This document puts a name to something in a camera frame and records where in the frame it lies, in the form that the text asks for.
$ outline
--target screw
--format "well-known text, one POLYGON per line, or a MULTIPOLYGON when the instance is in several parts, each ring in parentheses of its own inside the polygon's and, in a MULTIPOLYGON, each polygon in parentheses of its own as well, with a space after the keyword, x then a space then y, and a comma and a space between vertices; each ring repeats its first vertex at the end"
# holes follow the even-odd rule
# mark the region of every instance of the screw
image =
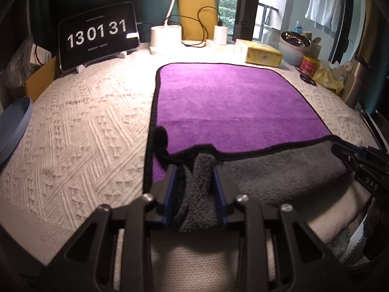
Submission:
POLYGON ((142 199, 145 200, 146 202, 152 202, 154 201, 154 196, 150 193, 145 193, 142 195, 142 199))
POLYGON ((291 212, 293 211, 293 206, 291 206, 290 204, 282 204, 281 205, 281 210, 284 211, 284 212, 291 212))
POLYGON ((101 205, 99 205, 98 207, 99 207, 100 209, 106 211, 106 212, 108 212, 109 209, 110 209, 110 206, 109 206, 108 204, 101 204, 101 205))
POLYGON ((247 194, 239 194, 239 195, 237 195, 236 200, 238 202, 247 202, 248 196, 247 196, 247 194))

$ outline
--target white textured bedspread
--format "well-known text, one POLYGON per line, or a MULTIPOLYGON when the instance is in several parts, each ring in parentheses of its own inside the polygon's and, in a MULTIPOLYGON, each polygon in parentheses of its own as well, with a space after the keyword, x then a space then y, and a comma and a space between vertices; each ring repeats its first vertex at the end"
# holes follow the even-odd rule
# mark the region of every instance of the white textured bedspread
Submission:
MULTIPOLYGON (((0 223, 44 264, 97 205, 122 206, 141 194, 155 74, 173 62, 244 64, 233 53, 209 48, 158 56, 142 45, 125 59, 55 80, 34 103, 27 131, 0 176, 0 223)), ((304 95, 332 134, 376 146, 356 111, 323 87, 301 81, 294 68, 282 68, 274 70, 304 95)), ((299 209, 328 243, 368 197, 351 181, 299 209)), ((166 233, 152 239, 160 291, 225 291, 234 284, 235 234, 166 233)))

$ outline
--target blue bottle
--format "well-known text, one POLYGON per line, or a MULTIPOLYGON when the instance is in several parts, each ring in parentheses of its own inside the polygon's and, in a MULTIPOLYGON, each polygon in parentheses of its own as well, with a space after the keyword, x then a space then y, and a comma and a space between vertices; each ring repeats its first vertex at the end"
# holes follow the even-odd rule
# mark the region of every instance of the blue bottle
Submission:
POLYGON ((294 28, 295 33, 302 34, 303 33, 303 27, 301 26, 300 22, 297 21, 296 27, 294 28))

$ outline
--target white charger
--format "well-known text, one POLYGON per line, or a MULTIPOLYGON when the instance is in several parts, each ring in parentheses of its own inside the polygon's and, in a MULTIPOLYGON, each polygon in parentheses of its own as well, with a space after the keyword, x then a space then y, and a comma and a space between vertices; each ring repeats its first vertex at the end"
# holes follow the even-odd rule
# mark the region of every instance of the white charger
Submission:
POLYGON ((218 45, 227 45, 228 27, 215 25, 213 31, 213 41, 218 45))

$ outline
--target plastic bag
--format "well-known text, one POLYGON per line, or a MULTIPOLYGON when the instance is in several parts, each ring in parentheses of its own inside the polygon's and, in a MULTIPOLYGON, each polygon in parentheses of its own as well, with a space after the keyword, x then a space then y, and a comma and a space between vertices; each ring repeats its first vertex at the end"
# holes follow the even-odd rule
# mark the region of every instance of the plastic bag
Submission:
POLYGON ((320 61, 312 79, 336 95, 340 95, 344 83, 342 80, 335 80, 332 77, 331 67, 335 68, 336 66, 331 65, 329 61, 320 61))
POLYGON ((36 71, 36 68, 30 64, 30 51, 33 43, 32 37, 29 36, 9 61, 5 69, 8 77, 5 82, 7 88, 21 87, 36 71))

